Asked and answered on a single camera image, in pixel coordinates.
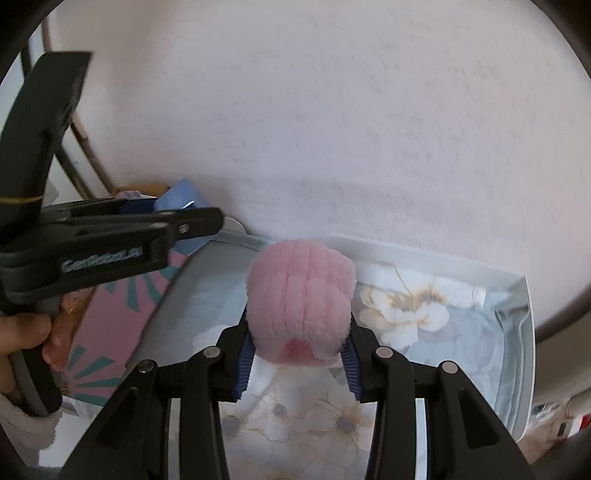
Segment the person's left hand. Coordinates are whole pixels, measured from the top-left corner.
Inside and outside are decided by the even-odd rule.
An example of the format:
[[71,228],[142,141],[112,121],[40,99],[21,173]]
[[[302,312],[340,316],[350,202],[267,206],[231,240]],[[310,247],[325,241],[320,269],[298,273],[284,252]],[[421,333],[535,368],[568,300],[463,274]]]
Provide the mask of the person's left hand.
[[57,317],[47,314],[18,314],[1,317],[1,394],[12,403],[21,400],[9,355],[22,349],[42,346],[42,358],[53,371],[65,368],[72,340],[88,306],[82,292],[61,300]]

